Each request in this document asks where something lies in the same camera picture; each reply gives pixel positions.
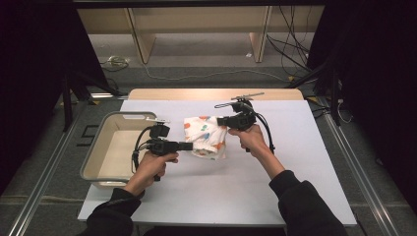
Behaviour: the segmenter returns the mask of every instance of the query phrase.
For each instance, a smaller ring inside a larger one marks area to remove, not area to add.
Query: black sleeve
[[[310,182],[301,183],[292,171],[285,170],[275,176],[269,186],[279,198],[279,211],[287,224],[289,236],[347,235]]]
[[[141,205],[140,198],[123,189],[114,189],[109,202],[95,208],[87,219],[87,229],[80,236],[120,235],[133,232],[132,214]]]

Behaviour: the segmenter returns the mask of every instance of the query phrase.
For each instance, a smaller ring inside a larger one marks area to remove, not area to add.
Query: towel
[[[185,142],[193,143],[192,154],[202,158],[224,158],[226,126],[217,125],[216,116],[184,119]]]

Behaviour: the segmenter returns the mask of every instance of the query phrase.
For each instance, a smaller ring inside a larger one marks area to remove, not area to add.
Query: plastic bin
[[[92,141],[80,174],[97,187],[123,187],[132,177],[134,169],[132,151],[141,131],[155,124],[151,112],[113,112],[104,117]],[[149,139],[149,132],[141,143]],[[139,160],[145,151],[140,152]]]

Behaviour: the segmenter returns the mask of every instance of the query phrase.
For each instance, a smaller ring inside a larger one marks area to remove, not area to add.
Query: hand
[[[162,177],[165,174],[166,162],[178,163],[178,153],[169,153],[158,156],[147,151],[139,163],[136,173],[126,184],[124,190],[138,196],[146,187],[153,184],[153,176]]]
[[[273,155],[265,143],[264,136],[259,125],[253,125],[246,131],[230,129],[229,134],[240,139],[242,148],[249,148],[251,155],[254,156],[264,167],[270,179],[285,170],[278,158]]]
[[[265,143],[264,135],[259,125],[253,125],[246,131],[229,129],[228,133],[232,136],[239,137],[241,147],[248,148],[251,151],[251,155],[256,158],[263,157],[268,152],[271,153]]]

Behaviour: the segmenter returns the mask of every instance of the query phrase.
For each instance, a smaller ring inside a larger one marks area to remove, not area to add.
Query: table surface
[[[163,92],[152,96],[155,91],[145,88],[133,90],[121,110],[152,111],[159,118],[171,120],[168,139],[182,141],[183,118],[208,114],[234,115],[231,107],[213,107],[230,101],[230,97],[260,90],[242,89],[231,94],[230,89],[213,89],[211,93],[207,89],[160,89]],[[300,180],[313,183],[344,225],[355,225],[349,203],[307,102],[293,98],[261,100],[268,96],[274,98],[272,93],[301,93],[296,89],[263,91],[266,95],[254,97],[252,103],[255,110],[263,114],[269,123],[276,146],[275,154]],[[203,96],[208,100],[199,100]],[[167,97],[179,100],[168,100]],[[268,182],[269,178],[261,165],[249,153],[240,149],[238,139],[227,136],[224,159],[207,160],[181,151],[180,162],[168,164],[166,175],[161,182],[147,189],[143,204],[132,219],[151,225],[284,226],[285,222],[277,208],[278,199]],[[111,190],[97,189],[91,185],[79,220],[86,220],[93,209],[108,201],[110,196]]]

